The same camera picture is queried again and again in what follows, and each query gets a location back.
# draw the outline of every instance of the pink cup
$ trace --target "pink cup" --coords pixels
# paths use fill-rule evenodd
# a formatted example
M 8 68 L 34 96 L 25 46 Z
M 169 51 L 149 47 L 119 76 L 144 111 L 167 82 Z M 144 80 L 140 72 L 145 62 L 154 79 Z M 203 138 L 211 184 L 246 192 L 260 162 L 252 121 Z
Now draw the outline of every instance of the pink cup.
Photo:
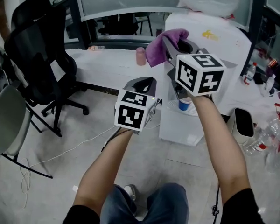
M 138 47 L 136 49 L 136 62 L 137 62 L 137 65 L 146 64 L 145 49 L 143 47 Z

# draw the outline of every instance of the jeans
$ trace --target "jeans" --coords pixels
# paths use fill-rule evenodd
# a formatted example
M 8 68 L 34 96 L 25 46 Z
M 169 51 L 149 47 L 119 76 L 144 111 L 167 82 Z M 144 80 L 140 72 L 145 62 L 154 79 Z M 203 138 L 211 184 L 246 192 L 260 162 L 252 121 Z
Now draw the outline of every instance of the jeans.
M 144 224 L 187 224 L 189 208 L 186 190 L 176 183 L 166 183 L 147 199 Z M 138 224 L 136 205 L 118 185 L 107 197 L 100 216 L 101 224 Z

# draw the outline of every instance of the black office chair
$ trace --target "black office chair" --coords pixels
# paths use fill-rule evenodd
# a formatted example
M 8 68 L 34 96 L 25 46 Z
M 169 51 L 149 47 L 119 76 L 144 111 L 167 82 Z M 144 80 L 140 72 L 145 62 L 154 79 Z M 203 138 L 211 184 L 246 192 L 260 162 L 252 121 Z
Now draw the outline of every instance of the black office chair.
M 140 34 L 142 34 L 143 23 L 144 23 L 145 21 L 148 21 L 150 35 L 153 36 L 153 31 L 152 31 L 152 28 L 151 28 L 151 23 L 150 23 L 150 18 L 149 18 L 150 15 L 151 15 L 151 12 L 146 12 L 146 13 L 144 13 L 144 12 L 143 12 L 143 13 L 135 13 L 135 17 L 136 17 L 136 18 L 147 17 L 147 19 L 141 19 L 141 20 L 137 21 L 138 23 L 141 23 Z
M 98 30 L 102 35 L 137 35 L 139 28 L 138 21 L 135 18 L 135 14 L 120 14 L 119 21 L 118 16 L 104 17 L 98 22 L 102 22 L 105 27 Z
M 5 50 L 29 84 L 22 95 L 36 104 L 49 104 L 42 111 L 44 117 L 48 110 L 56 107 L 53 129 L 61 137 L 58 121 L 63 105 L 81 108 L 84 115 L 88 115 L 89 110 L 68 99 L 81 87 L 76 81 L 77 65 L 64 49 L 65 8 L 51 7 L 39 15 L 39 18 L 30 16 L 16 26 L 5 42 Z M 65 72 L 59 81 L 51 68 L 55 60 Z
M 13 12 L 11 18 L 11 31 L 27 21 L 42 17 L 51 8 L 52 5 L 50 0 L 26 0 Z

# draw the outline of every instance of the blue cup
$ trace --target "blue cup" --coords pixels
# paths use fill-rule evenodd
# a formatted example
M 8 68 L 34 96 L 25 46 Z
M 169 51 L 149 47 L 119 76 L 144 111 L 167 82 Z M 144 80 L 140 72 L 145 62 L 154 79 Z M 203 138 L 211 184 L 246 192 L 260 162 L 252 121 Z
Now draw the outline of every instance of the blue cup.
M 185 111 L 188 109 L 188 107 L 190 106 L 191 103 L 192 103 L 192 100 L 190 99 L 190 97 L 180 99 L 178 101 L 178 107 L 180 110 Z

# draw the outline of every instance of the plastic bottle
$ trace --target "plastic bottle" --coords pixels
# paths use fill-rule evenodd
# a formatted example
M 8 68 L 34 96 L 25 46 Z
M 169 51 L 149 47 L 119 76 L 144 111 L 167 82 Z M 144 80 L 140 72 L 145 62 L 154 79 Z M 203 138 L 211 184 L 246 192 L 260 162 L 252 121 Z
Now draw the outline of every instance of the plastic bottle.
M 266 169 L 269 172 L 280 171 L 280 143 L 266 158 Z
M 256 71 L 256 62 L 253 62 L 253 65 L 249 67 L 247 73 L 244 75 L 244 83 L 250 85 Z
M 280 113 L 272 112 L 267 121 L 259 123 L 255 128 L 254 136 L 243 147 L 249 156 L 260 154 L 271 146 L 280 144 Z
M 266 84 L 261 89 L 261 95 L 266 97 L 270 95 L 270 90 L 274 86 L 276 76 L 273 74 L 271 77 L 268 78 Z

